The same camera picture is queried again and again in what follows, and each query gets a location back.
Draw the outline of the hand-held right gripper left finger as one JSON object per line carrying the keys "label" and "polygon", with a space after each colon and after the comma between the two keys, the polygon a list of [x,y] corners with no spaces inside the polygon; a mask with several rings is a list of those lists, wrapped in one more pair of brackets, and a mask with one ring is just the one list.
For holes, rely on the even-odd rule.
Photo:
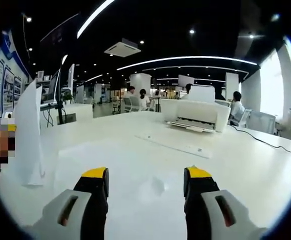
{"label": "hand-held right gripper left finger", "polygon": [[103,240],[108,213],[109,169],[84,172],[73,189],[66,189],[42,210],[31,227],[36,240]]}

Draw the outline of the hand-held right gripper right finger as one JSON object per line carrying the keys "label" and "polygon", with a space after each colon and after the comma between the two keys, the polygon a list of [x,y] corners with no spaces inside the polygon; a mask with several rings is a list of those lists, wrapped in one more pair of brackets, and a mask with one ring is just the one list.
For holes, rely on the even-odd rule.
{"label": "hand-held right gripper right finger", "polygon": [[227,190],[220,190],[207,171],[186,167],[183,178],[188,240],[261,240],[267,229],[257,227],[248,208]]}

